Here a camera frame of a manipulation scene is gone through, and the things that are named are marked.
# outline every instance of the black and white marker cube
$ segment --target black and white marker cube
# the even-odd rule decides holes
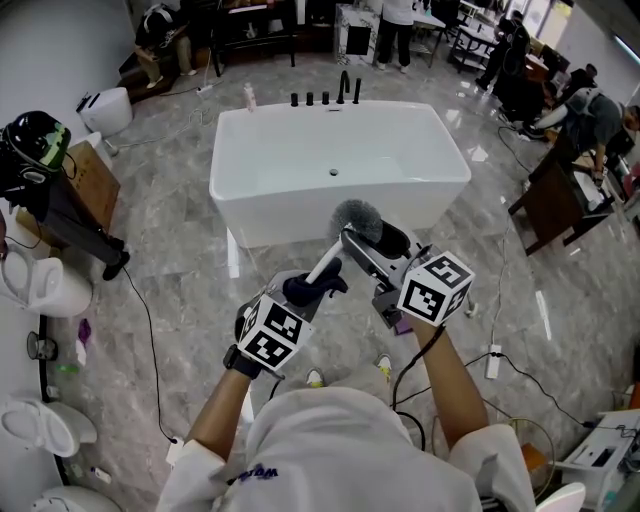
[[[440,325],[462,306],[475,274],[450,252],[407,272],[398,308]]]
[[[271,370],[278,370],[313,334],[309,322],[263,295],[246,315],[238,348]]]

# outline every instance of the wristwatch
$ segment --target wristwatch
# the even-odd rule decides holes
[[[229,347],[222,362],[227,370],[234,369],[251,380],[260,375],[262,370],[262,365],[240,352],[238,345],[235,343]]]

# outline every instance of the freestanding bathtub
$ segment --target freestanding bathtub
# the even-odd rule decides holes
[[[220,114],[209,192],[242,247],[324,238],[346,199],[429,228],[471,178],[430,105],[288,104]]]

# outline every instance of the white shirt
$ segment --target white shirt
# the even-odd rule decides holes
[[[413,0],[384,0],[382,19],[396,25],[413,25]]]
[[[480,512],[480,496],[499,498],[510,512],[535,510],[511,427],[468,434],[445,462],[416,449],[386,404],[355,389],[274,398],[249,431],[246,459],[229,486],[219,476],[224,461],[190,441],[157,510],[209,512],[221,498],[223,511]]]

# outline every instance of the power strip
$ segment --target power strip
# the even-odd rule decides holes
[[[500,345],[491,345],[489,352],[497,352],[502,354],[502,347]],[[487,379],[495,379],[498,377],[498,370],[500,369],[500,358],[497,356],[487,357],[487,368],[485,369],[484,376]]]

